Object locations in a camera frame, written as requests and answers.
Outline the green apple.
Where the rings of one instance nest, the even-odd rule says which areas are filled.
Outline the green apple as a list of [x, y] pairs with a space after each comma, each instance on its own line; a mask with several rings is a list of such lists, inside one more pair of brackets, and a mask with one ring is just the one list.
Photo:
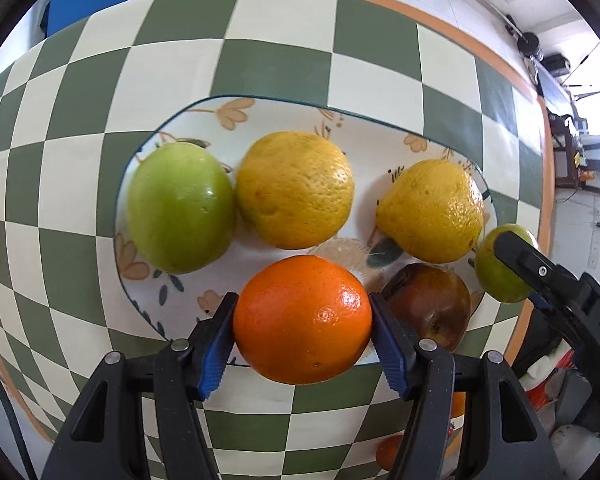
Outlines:
[[195, 144], [163, 145], [134, 172], [125, 201], [132, 242], [157, 269], [197, 271], [232, 242], [234, 188], [222, 165]]
[[539, 248], [534, 235], [523, 226], [502, 224], [486, 234], [480, 244], [475, 256], [475, 270], [480, 285], [490, 296], [503, 304], [516, 304], [524, 301], [532, 288], [495, 255], [495, 240], [504, 232], [514, 232], [535, 249]]

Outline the yellow pear-shaped citrus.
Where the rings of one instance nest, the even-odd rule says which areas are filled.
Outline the yellow pear-shaped citrus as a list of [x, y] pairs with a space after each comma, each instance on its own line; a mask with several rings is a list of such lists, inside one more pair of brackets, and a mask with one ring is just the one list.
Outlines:
[[414, 258], [449, 263], [477, 246], [484, 205], [460, 166], [426, 159], [406, 168], [379, 201], [377, 229]]

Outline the floor barbell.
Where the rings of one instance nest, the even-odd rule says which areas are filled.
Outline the floor barbell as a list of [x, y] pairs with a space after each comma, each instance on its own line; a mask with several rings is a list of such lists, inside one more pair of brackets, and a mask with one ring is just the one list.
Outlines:
[[534, 32], [523, 32], [514, 21], [510, 14], [505, 14], [490, 0], [477, 0], [483, 6], [486, 6], [504, 23], [506, 32], [516, 40], [518, 52], [524, 58], [532, 58], [535, 61], [542, 61], [544, 53], [541, 48], [539, 37]]

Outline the floral oval ceramic plate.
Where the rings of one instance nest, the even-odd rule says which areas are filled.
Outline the floral oval ceramic plate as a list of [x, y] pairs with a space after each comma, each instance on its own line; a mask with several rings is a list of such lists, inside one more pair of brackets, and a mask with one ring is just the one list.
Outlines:
[[340, 110], [271, 99], [187, 107], [133, 154], [117, 198], [122, 287], [163, 337], [236, 292], [238, 363], [318, 382], [376, 356], [378, 292], [419, 336], [459, 352], [484, 290], [470, 259], [496, 225], [467, 158]]

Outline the black speaker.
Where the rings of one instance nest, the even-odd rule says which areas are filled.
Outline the black speaker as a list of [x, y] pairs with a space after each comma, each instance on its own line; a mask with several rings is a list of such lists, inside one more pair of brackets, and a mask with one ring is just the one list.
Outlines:
[[545, 55], [541, 64], [554, 78], [567, 76], [571, 73], [571, 64], [568, 58], [561, 53]]

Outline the dark red round fruit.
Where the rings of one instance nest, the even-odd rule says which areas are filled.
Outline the dark red round fruit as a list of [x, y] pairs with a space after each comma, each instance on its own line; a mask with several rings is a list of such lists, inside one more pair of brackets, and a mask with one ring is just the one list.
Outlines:
[[375, 460], [385, 471], [390, 471], [400, 450], [403, 434], [394, 434], [382, 440], [376, 448]]

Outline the large yellow orange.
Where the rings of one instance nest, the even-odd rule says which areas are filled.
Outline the large yellow orange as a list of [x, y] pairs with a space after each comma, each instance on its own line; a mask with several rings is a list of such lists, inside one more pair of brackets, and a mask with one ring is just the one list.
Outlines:
[[314, 133], [264, 136], [250, 146], [236, 174], [246, 228], [286, 250], [310, 248], [337, 234], [350, 216], [354, 189], [346, 154]]

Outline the bright orange fruit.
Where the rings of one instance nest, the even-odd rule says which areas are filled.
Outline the bright orange fruit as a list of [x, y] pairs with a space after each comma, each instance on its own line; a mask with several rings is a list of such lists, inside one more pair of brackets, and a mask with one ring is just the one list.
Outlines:
[[267, 266], [242, 289], [233, 315], [237, 348], [260, 375], [288, 385], [334, 378], [362, 356], [372, 308], [349, 270], [314, 255]]

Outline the dark red apple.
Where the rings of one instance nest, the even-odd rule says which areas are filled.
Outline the dark red apple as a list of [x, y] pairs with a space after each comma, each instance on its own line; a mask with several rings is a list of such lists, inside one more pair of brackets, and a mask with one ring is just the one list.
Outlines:
[[452, 270], [410, 263], [385, 284], [381, 296], [396, 318], [445, 350], [455, 350], [466, 333], [470, 293]]

